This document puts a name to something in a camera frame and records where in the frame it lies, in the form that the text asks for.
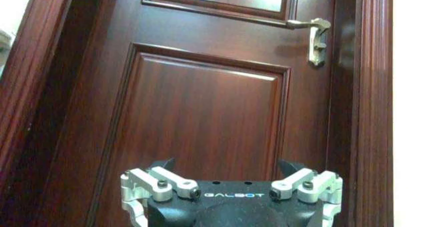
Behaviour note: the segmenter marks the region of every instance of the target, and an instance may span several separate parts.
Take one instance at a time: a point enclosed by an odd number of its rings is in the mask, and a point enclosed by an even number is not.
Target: door handle
[[[331,28],[330,21],[322,18],[315,18],[310,22],[290,19],[286,21],[284,27],[290,30],[310,28],[308,62],[316,67],[322,66],[327,55],[327,37],[324,32]]]

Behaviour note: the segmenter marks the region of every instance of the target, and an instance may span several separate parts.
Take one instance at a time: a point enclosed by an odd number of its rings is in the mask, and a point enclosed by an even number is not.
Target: door frame
[[[83,35],[84,41],[88,40],[91,16],[96,14],[99,2],[94,1],[88,7],[83,0],[30,0],[0,79],[0,208],[8,195],[19,194],[11,186],[22,171],[19,162],[27,158],[23,149],[30,136],[31,141],[51,143],[50,153],[43,155],[55,154],[70,94],[59,97],[50,86],[52,80],[60,78],[68,80],[56,81],[66,92],[74,87],[79,57],[72,60],[75,65],[67,66],[70,71],[59,71],[58,64],[70,60],[64,57],[70,43],[75,43],[74,47],[83,53],[86,44],[78,44],[76,36]],[[393,0],[354,0],[351,8],[347,1],[335,0],[334,34],[344,24],[338,19],[340,13],[354,15],[354,51],[348,78],[338,67],[343,45],[335,35],[327,168],[347,173],[342,224],[390,226],[394,223]],[[76,23],[74,18],[87,21]],[[55,103],[62,106],[54,116],[43,109]],[[343,113],[348,113],[350,118],[344,124]],[[52,128],[43,125],[44,120],[59,123],[55,130],[47,130],[48,141],[38,138],[46,135],[44,128]],[[40,161],[35,163],[31,168],[40,168]]]

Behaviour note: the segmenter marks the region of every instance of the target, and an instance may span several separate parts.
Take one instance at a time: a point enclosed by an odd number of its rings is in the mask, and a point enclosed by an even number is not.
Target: black screw
[[[304,181],[303,183],[302,183],[302,186],[304,187],[304,189],[307,189],[307,190],[312,190],[314,189],[314,182],[311,182],[311,181]]]
[[[190,192],[190,197],[191,197],[192,199],[199,199],[200,194],[202,194],[200,189],[194,188],[192,191]]]
[[[274,201],[280,199],[280,192],[276,189],[271,189],[268,195]]]
[[[158,187],[159,187],[160,189],[168,187],[168,182],[164,181],[164,180],[159,180],[159,181],[158,181]]]

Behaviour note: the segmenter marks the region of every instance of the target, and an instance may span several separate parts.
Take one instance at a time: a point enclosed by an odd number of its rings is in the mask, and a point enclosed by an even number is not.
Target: wood grain
[[[38,211],[99,0],[72,0],[44,90],[0,212],[0,226],[28,226]]]
[[[30,0],[0,80],[0,207],[44,89],[71,0]]]
[[[331,20],[334,0],[299,0],[295,9],[302,20],[316,17]],[[258,69],[263,73],[274,74],[278,72],[274,66],[287,66],[288,97],[280,109],[286,118],[279,123],[284,130],[279,133],[276,156],[322,170],[326,166],[332,52],[327,52],[327,65],[312,68],[307,64],[308,38],[307,29],[291,31],[246,20],[148,6],[142,0],[102,0],[34,224],[84,226],[110,221],[108,215],[103,215],[106,219],[92,220],[100,216],[96,210],[106,208],[100,206],[104,203],[98,196],[103,188],[114,188],[103,187],[102,183],[107,181],[106,170],[110,157],[114,157],[108,154],[110,136],[116,125],[115,106],[122,96],[131,43],[267,63],[270,69]],[[327,43],[332,46],[332,35],[327,36]],[[210,63],[207,59],[192,61]],[[232,62],[224,65],[236,66]],[[279,176],[276,169],[272,175]]]
[[[393,226],[393,0],[358,0],[356,13],[350,226]]]
[[[148,54],[148,47],[154,53],[179,58]],[[116,178],[132,166],[176,157],[175,172],[191,179],[274,177],[288,68],[272,68],[282,73],[248,71],[271,66],[147,45],[138,48],[130,80],[123,81],[127,90],[111,133],[116,141],[106,165],[96,226],[127,221],[128,214],[111,200],[120,200]]]
[[[142,0],[142,4],[284,27],[295,17],[298,0]]]
[[[334,57],[326,169],[339,173],[344,180],[342,211],[335,226],[350,226],[351,196],[351,145],[356,49],[356,0],[335,0]]]

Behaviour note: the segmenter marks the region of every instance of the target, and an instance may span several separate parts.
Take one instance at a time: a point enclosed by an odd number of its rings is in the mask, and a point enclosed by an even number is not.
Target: wooden door
[[[191,179],[271,180],[279,158],[326,166],[332,33],[323,67],[310,30],[334,0],[103,0],[39,226],[127,226],[120,173],[176,158]]]

